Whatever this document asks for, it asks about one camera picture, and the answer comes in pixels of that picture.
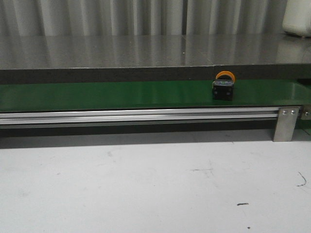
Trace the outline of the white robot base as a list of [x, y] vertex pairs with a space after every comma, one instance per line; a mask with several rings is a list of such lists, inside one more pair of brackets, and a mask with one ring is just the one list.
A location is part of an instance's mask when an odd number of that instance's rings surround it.
[[301, 37], [311, 36], [311, 0], [288, 0], [283, 17], [284, 32]]

